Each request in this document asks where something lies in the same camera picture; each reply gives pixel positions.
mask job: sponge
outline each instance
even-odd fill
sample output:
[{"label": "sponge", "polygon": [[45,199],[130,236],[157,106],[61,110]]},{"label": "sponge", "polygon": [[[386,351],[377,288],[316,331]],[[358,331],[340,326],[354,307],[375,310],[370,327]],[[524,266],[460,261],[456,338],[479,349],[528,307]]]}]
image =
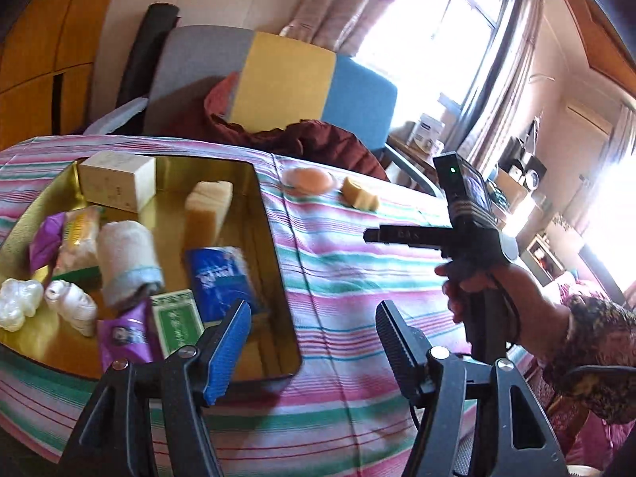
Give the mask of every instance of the sponge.
[{"label": "sponge", "polygon": [[378,211],[380,207],[380,198],[350,177],[345,179],[340,191],[345,201],[356,210]]},{"label": "sponge", "polygon": [[196,184],[186,199],[184,251],[215,245],[232,202],[232,188],[228,181]]}]

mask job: blue package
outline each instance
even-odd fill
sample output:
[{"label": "blue package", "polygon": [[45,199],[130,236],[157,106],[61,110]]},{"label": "blue package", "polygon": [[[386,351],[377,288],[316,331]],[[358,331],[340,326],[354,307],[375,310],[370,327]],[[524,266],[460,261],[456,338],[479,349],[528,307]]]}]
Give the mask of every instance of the blue package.
[{"label": "blue package", "polygon": [[247,266],[236,247],[206,247],[186,252],[190,286],[204,325],[218,322],[237,299],[259,312],[247,279]]}]

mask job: purple candy wrapper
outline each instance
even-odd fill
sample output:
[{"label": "purple candy wrapper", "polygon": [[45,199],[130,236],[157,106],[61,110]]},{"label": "purple candy wrapper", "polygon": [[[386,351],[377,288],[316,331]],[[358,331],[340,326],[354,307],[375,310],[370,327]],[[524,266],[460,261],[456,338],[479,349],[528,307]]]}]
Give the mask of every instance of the purple candy wrapper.
[{"label": "purple candy wrapper", "polygon": [[66,213],[49,215],[40,225],[29,246],[29,265],[31,274],[50,264],[62,245],[64,218]]},{"label": "purple candy wrapper", "polygon": [[161,355],[156,356],[157,336],[147,327],[148,309],[149,304],[144,301],[117,319],[97,321],[97,339],[104,371],[117,359],[128,359],[135,364],[163,359]]}]

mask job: gold tray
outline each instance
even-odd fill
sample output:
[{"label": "gold tray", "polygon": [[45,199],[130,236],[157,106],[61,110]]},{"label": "gold tray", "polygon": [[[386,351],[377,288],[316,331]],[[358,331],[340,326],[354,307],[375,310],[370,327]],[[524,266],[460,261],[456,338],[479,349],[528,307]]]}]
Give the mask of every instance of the gold tray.
[{"label": "gold tray", "polygon": [[[0,248],[0,281],[32,276],[29,243],[45,217],[88,205],[78,179],[77,166],[81,161],[60,173],[21,216]],[[300,369],[301,357],[252,165],[223,159],[158,156],[157,195],[139,214],[105,208],[103,223],[135,220],[144,224],[155,237],[166,291],[187,289],[190,285],[180,258],[184,202],[197,182],[216,180],[234,185],[219,245],[242,249],[254,291],[268,314],[265,321],[254,323],[233,381],[272,380],[282,384]],[[42,280],[42,275],[35,277]],[[104,306],[98,289],[90,294],[98,305],[99,318],[114,317],[114,312]],[[0,329],[0,342],[52,369],[85,378],[100,378],[103,373],[96,337],[79,334],[44,301],[21,330],[11,333]]]}]

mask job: metal bolt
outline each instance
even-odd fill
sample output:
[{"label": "metal bolt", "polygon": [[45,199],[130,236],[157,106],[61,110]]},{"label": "metal bolt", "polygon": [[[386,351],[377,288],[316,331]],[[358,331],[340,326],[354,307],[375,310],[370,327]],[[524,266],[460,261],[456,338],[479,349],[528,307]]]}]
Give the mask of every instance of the metal bolt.
[{"label": "metal bolt", "polygon": [[443,361],[450,357],[450,352],[444,346],[434,346],[430,349],[430,354],[438,361]]},{"label": "metal bolt", "polygon": [[191,359],[196,355],[196,346],[182,346],[177,353],[182,359]]},{"label": "metal bolt", "polygon": [[122,371],[122,369],[128,368],[128,359],[117,359],[112,363],[112,368],[116,371]]},{"label": "metal bolt", "polygon": [[514,364],[508,359],[499,359],[497,361],[497,368],[501,369],[502,371],[512,371],[514,369]]}]

